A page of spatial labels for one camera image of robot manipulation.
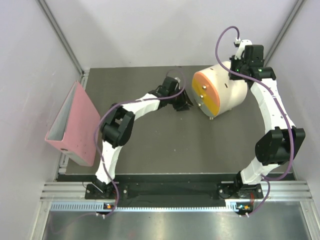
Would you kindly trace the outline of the white round drawer organizer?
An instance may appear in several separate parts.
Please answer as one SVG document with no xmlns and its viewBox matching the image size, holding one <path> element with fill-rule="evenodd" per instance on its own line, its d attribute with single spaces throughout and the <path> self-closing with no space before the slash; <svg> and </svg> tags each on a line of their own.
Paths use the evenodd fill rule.
<svg viewBox="0 0 320 240">
<path fill-rule="evenodd" d="M 243 79 L 230 80 L 229 72 L 220 64 L 207 67 L 198 72 L 205 74 L 218 92 L 220 107 L 217 116 L 232 110 L 245 100 L 248 92 L 247 83 Z"/>
</svg>

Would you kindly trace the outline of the yellow drawer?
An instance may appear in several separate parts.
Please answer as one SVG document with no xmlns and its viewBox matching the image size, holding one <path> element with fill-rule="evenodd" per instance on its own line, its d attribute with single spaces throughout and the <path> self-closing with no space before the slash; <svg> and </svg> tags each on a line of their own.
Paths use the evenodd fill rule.
<svg viewBox="0 0 320 240">
<path fill-rule="evenodd" d="M 193 92 L 193 96 L 197 95 L 197 93 L 195 92 L 195 90 L 192 88 L 192 92 Z M 213 117 L 216 117 L 219 113 L 220 110 L 220 106 L 217 106 L 211 99 L 209 99 L 208 95 L 197 95 L 200 96 L 205 105 L 208 107 L 208 109 L 210 110 L 210 112 L 213 114 Z"/>
</svg>

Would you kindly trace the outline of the grey bottom drawer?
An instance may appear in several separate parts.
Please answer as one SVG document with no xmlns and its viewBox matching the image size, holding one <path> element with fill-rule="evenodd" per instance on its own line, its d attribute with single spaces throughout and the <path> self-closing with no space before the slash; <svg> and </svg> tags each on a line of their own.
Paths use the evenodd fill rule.
<svg viewBox="0 0 320 240">
<path fill-rule="evenodd" d="M 204 100 L 198 96 L 198 95 L 194 95 L 193 96 L 196 105 L 198 106 L 198 108 L 208 117 L 212 118 L 214 115 L 210 112 L 209 108 L 205 105 Z"/>
</svg>

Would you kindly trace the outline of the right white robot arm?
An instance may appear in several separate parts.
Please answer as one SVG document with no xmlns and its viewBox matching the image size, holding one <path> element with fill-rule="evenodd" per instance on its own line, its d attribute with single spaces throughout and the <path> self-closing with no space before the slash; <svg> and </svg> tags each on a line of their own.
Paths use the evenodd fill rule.
<svg viewBox="0 0 320 240">
<path fill-rule="evenodd" d="M 230 80 L 244 80 L 254 95 L 264 122 L 264 136 L 255 145 L 255 157 L 238 172 L 233 192 L 245 198 L 258 190 L 261 180 L 273 169 L 288 164 L 290 169 L 306 133 L 297 128 L 287 115 L 278 92 L 276 74 L 265 66 L 264 46 L 249 40 L 237 43 L 235 55 L 230 58 Z"/>
</svg>

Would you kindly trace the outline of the orange drawer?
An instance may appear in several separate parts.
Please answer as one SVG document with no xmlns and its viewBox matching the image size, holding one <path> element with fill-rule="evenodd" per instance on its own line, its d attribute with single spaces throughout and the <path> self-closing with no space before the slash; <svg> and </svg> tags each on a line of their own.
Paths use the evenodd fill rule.
<svg viewBox="0 0 320 240">
<path fill-rule="evenodd" d="M 192 88 L 198 96 L 206 95 L 217 106 L 220 106 L 220 98 L 216 87 L 210 79 L 202 72 L 197 71 L 192 78 Z"/>
</svg>

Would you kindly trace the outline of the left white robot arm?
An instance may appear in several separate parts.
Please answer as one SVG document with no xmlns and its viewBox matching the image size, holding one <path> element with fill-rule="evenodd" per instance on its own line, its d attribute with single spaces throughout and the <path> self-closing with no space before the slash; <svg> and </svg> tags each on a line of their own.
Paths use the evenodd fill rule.
<svg viewBox="0 0 320 240">
<path fill-rule="evenodd" d="M 101 118 L 93 138 L 100 163 L 92 183 L 102 198 L 109 198 L 116 189 L 115 169 L 121 149 L 131 138 L 133 126 L 139 118 L 171 105 L 177 112 L 193 106 L 187 92 L 185 77 L 166 76 L 161 85 L 136 100 L 114 103 Z"/>
</svg>

